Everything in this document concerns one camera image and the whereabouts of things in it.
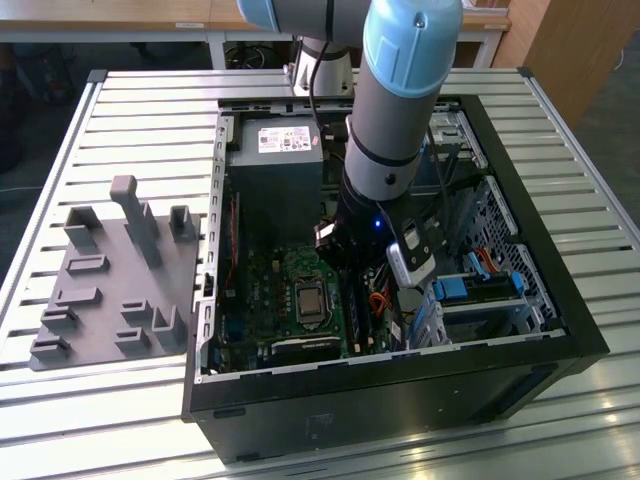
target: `black computer case side panel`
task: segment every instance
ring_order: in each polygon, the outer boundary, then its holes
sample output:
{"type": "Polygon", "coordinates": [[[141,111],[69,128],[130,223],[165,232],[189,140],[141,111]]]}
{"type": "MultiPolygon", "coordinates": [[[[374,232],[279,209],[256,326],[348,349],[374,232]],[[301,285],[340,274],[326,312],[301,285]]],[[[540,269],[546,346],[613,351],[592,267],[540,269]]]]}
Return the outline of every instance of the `black computer case side panel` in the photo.
{"type": "Polygon", "coordinates": [[[547,388],[570,363],[475,371],[192,415],[224,463],[253,461],[488,422],[505,409],[521,408],[529,393],[547,388]]]}

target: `chip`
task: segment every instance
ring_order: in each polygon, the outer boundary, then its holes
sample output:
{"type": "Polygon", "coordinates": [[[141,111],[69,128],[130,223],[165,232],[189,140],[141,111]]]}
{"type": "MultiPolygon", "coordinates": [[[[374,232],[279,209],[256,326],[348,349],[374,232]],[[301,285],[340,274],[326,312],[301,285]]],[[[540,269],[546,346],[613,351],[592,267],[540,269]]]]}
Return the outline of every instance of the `chip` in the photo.
{"type": "Polygon", "coordinates": [[[326,320],[324,282],[296,284],[296,319],[307,330],[315,330],[326,320]]]}
{"type": "Polygon", "coordinates": [[[319,288],[307,288],[300,290],[300,301],[298,302],[298,308],[300,309],[300,315],[317,315],[321,313],[320,303],[320,289],[319,288]]]}

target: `orange wire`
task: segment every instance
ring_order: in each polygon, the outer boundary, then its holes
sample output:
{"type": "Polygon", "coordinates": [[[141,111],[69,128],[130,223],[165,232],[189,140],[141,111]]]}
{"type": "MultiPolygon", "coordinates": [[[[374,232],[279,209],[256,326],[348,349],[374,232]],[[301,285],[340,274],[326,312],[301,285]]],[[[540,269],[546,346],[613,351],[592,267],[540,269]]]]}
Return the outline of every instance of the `orange wire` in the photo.
{"type": "Polygon", "coordinates": [[[376,312],[376,316],[379,317],[384,312],[385,308],[391,310],[391,303],[387,298],[379,292],[373,292],[369,295],[369,304],[371,308],[376,312]]]}
{"type": "Polygon", "coordinates": [[[474,251],[478,255],[480,255],[480,257],[482,257],[482,260],[484,261],[484,264],[487,266],[487,269],[491,273],[497,273],[498,272],[498,269],[496,268],[495,264],[491,260],[491,257],[489,256],[489,253],[487,252],[486,249],[484,249],[484,248],[476,248],[474,251]]]}

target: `metal rail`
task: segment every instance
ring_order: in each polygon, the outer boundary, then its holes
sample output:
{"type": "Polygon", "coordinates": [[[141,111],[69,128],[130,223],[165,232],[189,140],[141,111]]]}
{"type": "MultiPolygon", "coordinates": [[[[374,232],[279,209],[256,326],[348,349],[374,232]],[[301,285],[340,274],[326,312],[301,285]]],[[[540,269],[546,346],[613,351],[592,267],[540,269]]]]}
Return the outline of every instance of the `metal rail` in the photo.
{"type": "Polygon", "coordinates": [[[534,81],[514,70],[454,70],[443,93],[480,96],[610,356],[505,422],[231,468],[197,426],[179,419],[184,356],[31,372],[29,348],[62,262],[60,225],[69,206],[120,216],[107,201],[109,182],[133,173],[157,215],[176,203],[206,215],[216,100],[290,94],[277,71],[113,72],[85,90],[0,292],[0,476],[419,479],[486,472],[540,480],[637,473],[637,229],[534,81]]]}

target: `black cable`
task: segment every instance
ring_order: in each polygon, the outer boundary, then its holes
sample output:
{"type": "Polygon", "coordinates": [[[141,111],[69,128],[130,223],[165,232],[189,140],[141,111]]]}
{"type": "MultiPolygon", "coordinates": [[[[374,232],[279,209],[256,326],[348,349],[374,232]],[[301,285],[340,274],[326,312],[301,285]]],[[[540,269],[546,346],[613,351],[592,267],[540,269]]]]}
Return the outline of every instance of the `black cable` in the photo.
{"type": "Polygon", "coordinates": [[[309,79],[309,103],[311,104],[311,114],[313,115],[313,120],[316,122],[316,125],[318,126],[318,130],[320,131],[321,135],[322,135],[322,125],[320,124],[320,120],[318,119],[318,111],[316,109],[316,97],[313,93],[313,89],[316,84],[316,76],[318,75],[318,69],[320,68],[322,57],[324,57],[324,54],[326,53],[327,48],[329,48],[329,42],[324,42],[324,45],[322,46],[322,50],[320,50],[320,56],[318,57],[315,65],[313,66],[313,70],[311,71],[311,78],[309,79]]]}
{"type": "Polygon", "coordinates": [[[440,183],[440,194],[442,195],[442,207],[444,210],[444,219],[442,221],[443,231],[449,231],[449,220],[451,217],[451,208],[449,205],[449,195],[447,194],[447,186],[444,184],[444,178],[442,178],[442,171],[440,170],[440,159],[438,158],[438,150],[436,147],[436,141],[433,138],[433,132],[431,126],[427,126],[427,135],[429,136],[429,150],[431,150],[431,156],[433,157],[433,165],[436,169],[436,175],[438,175],[438,182],[440,183]]]}
{"type": "MultiPolygon", "coordinates": [[[[485,176],[486,175],[484,173],[478,173],[452,182],[447,187],[447,196],[454,195],[459,191],[465,190],[467,188],[475,187],[482,181],[485,176]]],[[[420,213],[420,217],[423,220],[427,220],[433,217],[438,211],[440,200],[442,200],[442,193],[437,193],[436,195],[434,195],[431,199],[431,202],[429,202],[429,204],[420,213]]]]}

